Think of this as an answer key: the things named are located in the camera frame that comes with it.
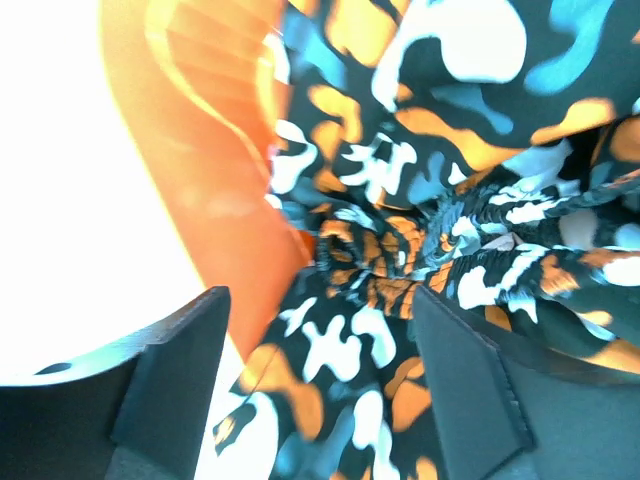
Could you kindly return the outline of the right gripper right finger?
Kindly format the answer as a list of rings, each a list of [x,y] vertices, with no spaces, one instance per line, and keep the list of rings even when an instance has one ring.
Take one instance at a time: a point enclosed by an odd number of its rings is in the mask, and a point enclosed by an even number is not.
[[[638,478],[638,375],[545,349],[424,287],[413,321],[450,478]]]

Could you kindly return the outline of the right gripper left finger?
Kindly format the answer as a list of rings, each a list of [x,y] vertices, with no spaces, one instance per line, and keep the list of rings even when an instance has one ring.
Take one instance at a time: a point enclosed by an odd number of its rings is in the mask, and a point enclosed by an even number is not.
[[[191,479],[230,291],[89,353],[1,380],[4,479]]]

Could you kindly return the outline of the orange black camouflage shorts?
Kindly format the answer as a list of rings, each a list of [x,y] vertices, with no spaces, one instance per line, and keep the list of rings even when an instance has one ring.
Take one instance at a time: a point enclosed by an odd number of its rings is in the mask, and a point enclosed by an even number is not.
[[[291,1],[268,201],[315,252],[212,430],[220,479],[443,479],[427,289],[639,370],[639,5]]]

